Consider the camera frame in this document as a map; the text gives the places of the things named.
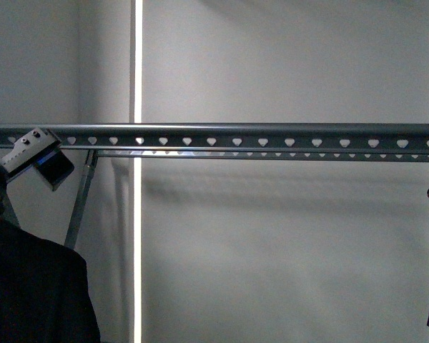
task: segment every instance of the metal rack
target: metal rack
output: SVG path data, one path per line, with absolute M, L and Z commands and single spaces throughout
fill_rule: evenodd
M 87 150 L 65 245 L 74 248 L 99 157 L 429 163 L 429 124 L 0 124 L 0 149 L 35 127 Z

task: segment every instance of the small device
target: small device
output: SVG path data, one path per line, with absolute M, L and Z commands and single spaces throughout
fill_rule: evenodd
M 74 170 L 74 165 L 59 149 L 60 144 L 60 139 L 54 133 L 40 128 L 18 139 L 13 151 L 0 160 L 7 182 L 33 166 L 49 188 L 56 191 Z

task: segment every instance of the diagonal metal brace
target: diagonal metal brace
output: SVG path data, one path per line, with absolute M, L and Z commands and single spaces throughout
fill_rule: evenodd
M 91 181 L 94 178 L 95 168 L 97 167 L 98 152 L 96 150 L 89 150 L 87 152 L 86 162 L 79 182 L 77 199 L 73 206 L 73 212 L 71 213 L 71 219 L 69 229 L 66 233 L 64 246 L 74 249 L 77 244 L 77 238 L 79 228 L 81 226 L 81 220 L 84 214 L 84 208 L 86 206 L 87 195 L 91 186 Z

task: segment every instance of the dark jacket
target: dark jacket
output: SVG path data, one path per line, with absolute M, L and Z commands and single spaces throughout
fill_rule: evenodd
M 86 262 L 1 219 L 0 342 L 100 342 Z

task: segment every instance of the vertical light strip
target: vertical light strip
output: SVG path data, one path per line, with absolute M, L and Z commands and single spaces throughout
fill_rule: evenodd
M 134 122 L 142 122 L 143 0 L 135 1 Z M 134 343 L 142 341 L 142 159 L 134 159 Z

